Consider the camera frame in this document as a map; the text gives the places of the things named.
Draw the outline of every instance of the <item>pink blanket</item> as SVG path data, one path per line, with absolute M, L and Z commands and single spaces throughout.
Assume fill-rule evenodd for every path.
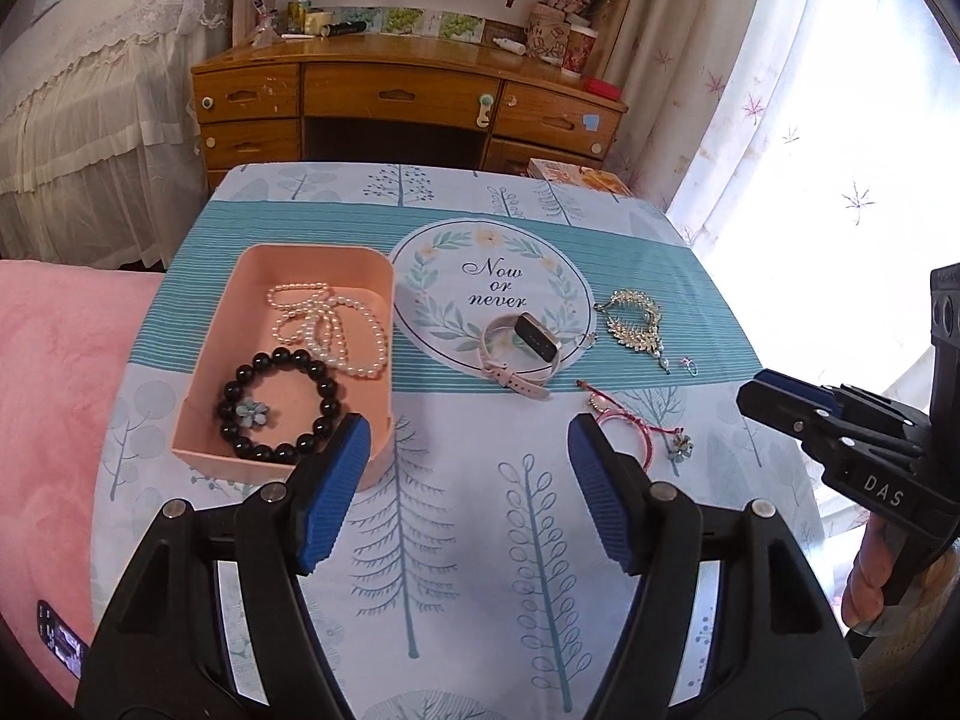
M 37 600 L 93 638 L 93 487 L 133 340 L 159 274 L 0 261 L 0 615 L 73 703 L 37 635 Z

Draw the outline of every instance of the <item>tablecloth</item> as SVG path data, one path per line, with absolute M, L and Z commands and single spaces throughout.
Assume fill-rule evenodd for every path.
M 96 488 L 98 619 L 163 501 L 203 508 L 251 491 L 203 476 L 169 445 L 224 284 L 258 242 L 367 245 L 397 269 L 389 468 L 354 498 L 330 559 L 301 581 L 358 718 L 547 720 L 586 711 L 635 580 L 604 554 L 569 467 L 566 425 L 586 408 L 578 378 L 692 437 L 688 459 L 656 443 L 653 478 L 714 505 L 773 501 L 816 562 L 823 531 L 797 445 L 747 422 L 734 403 L 760 363 L 653 206 L 468 170 L 249 165 L 230 172 L 187 237 L 127 366 Z M 618 346 L 584 307 L 621 288 L 661 305 L 671 373 Z M 503 391 L 470 368 L 482 322 L 510 311 L 491 304 L 498 295 L 522 296 L 564 336 L 565 367 L 548 401 Z M 696 377 L 682 356 L 696 362 Z M 629 430 L 610 435 L 618 449 L 640 451 Z M 716 580 L 717 566 L 704 565 L 674 701 L 699 690 Z M 238 686 L 262 699 L 234 567 L 224 566 L 221 584 Z

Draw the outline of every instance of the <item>beige curtain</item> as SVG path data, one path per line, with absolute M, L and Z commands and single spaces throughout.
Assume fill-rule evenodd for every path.
M 701 146 L 757 0 L 630 0 L 604 78 L 630 105 L 607 158 L 666 210 Z

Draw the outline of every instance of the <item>screw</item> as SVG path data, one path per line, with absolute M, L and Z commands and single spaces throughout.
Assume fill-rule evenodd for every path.
M 278 503 L 287 497 L 287 485 L 282 482 L 271 482 L 260 488 L 260 497 L 267 503 Z
M 650 485 L 650 494 L 658 501 L 672 501 L 677 497 L 677 488 L 668 482 L 654 482 Z
M 167 501 L 165 504 L 163 504 L 163 516 L 167 519 L 176 519 L 185 511 L 186 502 L 179 498 L 174 498 L 172 501 Z
M 776 514 L 776 506 L 774 506 L 770 501 L 765 501 L 763 498 L 757 498 L 750 508 L 757 515 L 757 517 L 763 517 L 764 519 L 770 519 L 774 514 Z

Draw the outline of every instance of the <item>phone screen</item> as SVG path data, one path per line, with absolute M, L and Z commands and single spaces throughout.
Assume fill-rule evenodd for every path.
M 47 645 L 47 649 L 79 679 L 83 659 L 90 648 L 69 629 L 46 601 L 37 602 L 37 629 L 40 630 L 40 638 Z

